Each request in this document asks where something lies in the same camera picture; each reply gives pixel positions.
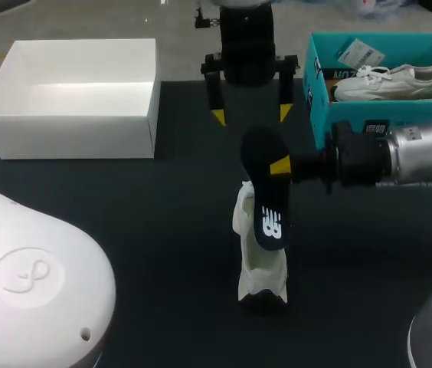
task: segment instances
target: gray floor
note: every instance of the gray floor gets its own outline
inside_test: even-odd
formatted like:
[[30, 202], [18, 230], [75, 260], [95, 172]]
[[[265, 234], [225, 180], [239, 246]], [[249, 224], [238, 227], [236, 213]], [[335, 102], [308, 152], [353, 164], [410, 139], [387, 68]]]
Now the gray floor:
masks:
[[[220, 49], [219, 30], [195, 30], [194, 10], [194, 0], [33, 0], [0, 14], [0, 65], [14, 40], [157, 38], [164, 80], [200, 80], [204, 56]], [[205, 10], [218, 15], [213, 6]], [[274, 5], [274, 18], [277, 52], [300, 60], [313, 31], [432, 31], [432, 13], [417, 5], [387, 21], [366, 21], [331, 5], [288, 0]]]

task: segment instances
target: new balance logo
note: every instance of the new balance logo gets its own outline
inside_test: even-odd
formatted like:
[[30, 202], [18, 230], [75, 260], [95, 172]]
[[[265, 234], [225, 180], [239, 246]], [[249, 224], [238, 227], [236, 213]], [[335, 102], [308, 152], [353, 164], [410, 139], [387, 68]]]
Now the new balance logo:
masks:
[[280, 226], [280, 213], [273, 211], [272, 209], [266, 209], [262, 206], [262, 228], [263, 233], [268, 237], [273, 237], [275, 239], [280, 239], [283, 236], [282, 228]]

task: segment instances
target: barcode label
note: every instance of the barcode label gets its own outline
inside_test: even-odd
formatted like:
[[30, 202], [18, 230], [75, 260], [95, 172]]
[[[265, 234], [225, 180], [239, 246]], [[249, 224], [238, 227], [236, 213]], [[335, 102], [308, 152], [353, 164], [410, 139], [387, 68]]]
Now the barcode label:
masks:
[[365, 53], [365, 55], [362, 57], [361, 60], [355, 65], [354, 69], [359, 69], [362, 65], [365, 64], [365, 62], [368, 60], [368, 58], [374, 53], [375, 51], [372, 49], [369, 49], [368, 52]]
[[341, 54], [339, 61], [348, 67], [358, 70], [363, 65], [377, 67], [384, 58], [385, 54], [356, 39]]

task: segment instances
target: shoe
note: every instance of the shoe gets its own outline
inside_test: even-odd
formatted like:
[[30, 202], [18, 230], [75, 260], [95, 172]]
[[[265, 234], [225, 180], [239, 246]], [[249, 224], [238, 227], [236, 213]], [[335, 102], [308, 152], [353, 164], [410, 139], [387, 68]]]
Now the shoe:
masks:
[[432, 67], [361, 67], [330, 90], [334, 101], [432, 99]]
[[287, 303], [286, 252], [266, 251], [260, 247], [254, 234], [255, 191], [251, 182], [243, 182], [233, 212], [233, 230], [241, 238], [241, 274], [238, 300], [247, 295], [271, 291]]
[[257, 243], [268, 251], [283, 249], [288, 245], [291, 233], [289, 151], [273, 129], [254, 126], [242, 140], [241, 162], [255, 191]]

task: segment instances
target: shoe lace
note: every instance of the shoe lace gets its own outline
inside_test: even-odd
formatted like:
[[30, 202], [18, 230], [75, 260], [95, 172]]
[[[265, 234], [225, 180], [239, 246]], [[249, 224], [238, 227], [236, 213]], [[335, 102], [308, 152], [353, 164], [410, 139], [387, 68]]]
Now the shoe lace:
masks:
[[391, 81], [393, 78], [388, 74], [390, 70], [387, 67], [370, 67], [369, 65], [363, 65], [357, 71], [356, 76], [359, 78], [364, 78], [366, 84], [378, 83], [383, 79]]

